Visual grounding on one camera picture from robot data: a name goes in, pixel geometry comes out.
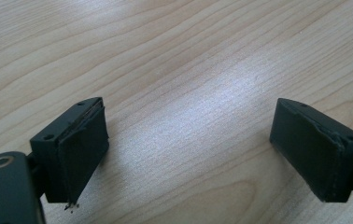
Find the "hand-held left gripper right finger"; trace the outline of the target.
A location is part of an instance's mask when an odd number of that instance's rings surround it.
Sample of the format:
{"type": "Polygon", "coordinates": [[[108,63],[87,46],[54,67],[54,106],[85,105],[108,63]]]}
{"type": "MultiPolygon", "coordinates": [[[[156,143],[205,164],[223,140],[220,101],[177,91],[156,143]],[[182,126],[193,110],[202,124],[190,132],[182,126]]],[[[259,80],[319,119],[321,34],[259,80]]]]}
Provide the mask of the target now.
{"type": "Polygon", "coordinates": [[[321,201],[348,200],[353,192],[353,130],[309,105],[280,98],[270,142],[321,201]]]}

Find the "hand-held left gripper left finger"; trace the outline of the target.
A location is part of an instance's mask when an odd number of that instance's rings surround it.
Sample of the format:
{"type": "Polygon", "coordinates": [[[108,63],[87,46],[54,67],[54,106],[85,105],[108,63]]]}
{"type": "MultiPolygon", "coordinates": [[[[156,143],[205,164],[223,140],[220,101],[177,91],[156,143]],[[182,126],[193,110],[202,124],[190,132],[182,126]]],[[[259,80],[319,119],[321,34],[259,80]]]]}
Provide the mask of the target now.
{"type": "Polygon", "coordinates": [[[76,203],[109,149],[101,97],[72,105],[30,140],[50,203],[76,203]]]}

